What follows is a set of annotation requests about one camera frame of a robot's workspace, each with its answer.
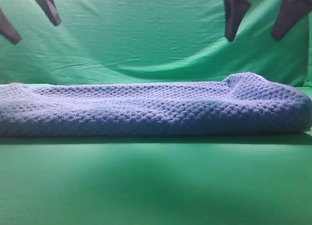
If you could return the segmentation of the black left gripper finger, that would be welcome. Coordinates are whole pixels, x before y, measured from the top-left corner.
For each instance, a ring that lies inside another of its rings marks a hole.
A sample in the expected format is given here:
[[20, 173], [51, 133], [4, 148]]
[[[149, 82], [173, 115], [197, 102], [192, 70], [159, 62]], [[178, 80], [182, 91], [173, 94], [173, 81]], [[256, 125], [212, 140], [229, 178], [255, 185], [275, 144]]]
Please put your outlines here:
[[61, 24], [61, 18], [54, 0], [34, 0], [54, 26]]
[[0, 34], [14, 45], [21, 41], [19, 32], [6, 17], [2, 9], [0, 10]]

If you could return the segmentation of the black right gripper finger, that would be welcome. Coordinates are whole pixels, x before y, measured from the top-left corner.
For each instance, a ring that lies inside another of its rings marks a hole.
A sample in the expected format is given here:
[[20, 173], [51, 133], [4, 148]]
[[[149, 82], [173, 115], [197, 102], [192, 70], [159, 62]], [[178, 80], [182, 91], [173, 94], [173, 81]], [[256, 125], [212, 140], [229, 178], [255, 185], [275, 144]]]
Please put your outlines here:
[[299, 21], [312, 11], [312, 0], [281, 0], [271, 36], [280, 41]]
[[225, 38], [233, 42], [239, 26], [251, 7], [248, 0], [223, 0], [225, 9]]

